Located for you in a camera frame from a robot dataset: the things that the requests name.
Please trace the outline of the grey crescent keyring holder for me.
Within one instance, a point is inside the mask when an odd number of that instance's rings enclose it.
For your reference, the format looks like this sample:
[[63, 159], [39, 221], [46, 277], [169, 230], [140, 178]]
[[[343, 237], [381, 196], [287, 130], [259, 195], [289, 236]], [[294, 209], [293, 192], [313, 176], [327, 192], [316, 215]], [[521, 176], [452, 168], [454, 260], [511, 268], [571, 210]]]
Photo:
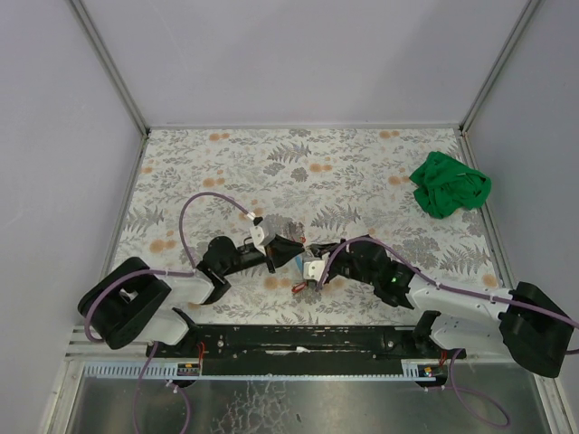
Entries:
[[279, 220], [275, 235], [265, 250], [273, 270], [295, 266], [298, 278], [291, 284], [291, 294], [297, 296], [307, 288], [316, 286], [317, 259], [306, 245], [305, 229], [301, 222], [292, 219]]

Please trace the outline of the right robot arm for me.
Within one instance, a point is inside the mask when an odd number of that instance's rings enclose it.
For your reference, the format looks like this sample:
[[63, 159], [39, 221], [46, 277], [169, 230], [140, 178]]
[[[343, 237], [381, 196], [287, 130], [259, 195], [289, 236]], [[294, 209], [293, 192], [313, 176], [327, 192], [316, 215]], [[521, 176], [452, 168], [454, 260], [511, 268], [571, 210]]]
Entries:
[[310, 246], [303, 276], [322, 287], [334, 277], [370, 285], [384, 303], [422, 313], [426, 339], [444, 350], [507, 354], [547, 378], [561, 372], [578, 324], [539, 287], [481, 288], [427, 276], [369, 235]]

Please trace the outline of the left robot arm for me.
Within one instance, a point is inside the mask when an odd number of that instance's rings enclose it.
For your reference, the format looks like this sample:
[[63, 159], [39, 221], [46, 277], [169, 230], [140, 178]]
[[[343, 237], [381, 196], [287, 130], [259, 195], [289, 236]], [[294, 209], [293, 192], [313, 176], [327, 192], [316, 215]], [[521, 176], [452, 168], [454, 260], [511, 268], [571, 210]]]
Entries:
[[138, 339], [177, 344], [188, 326], [175, 307], [215, 303], [231, 288], [228, 276], [260, 265], [275, 272], [304, 251], [302, 243], [280, 235], [264, 245], [245, 240], [239, 247], [219, 236], [209, 242], [190, 272], [152, 269], [141, 258], [131, 257], [81, 298], [78, 311], [84, 333], [89, 341], [112, 350]]

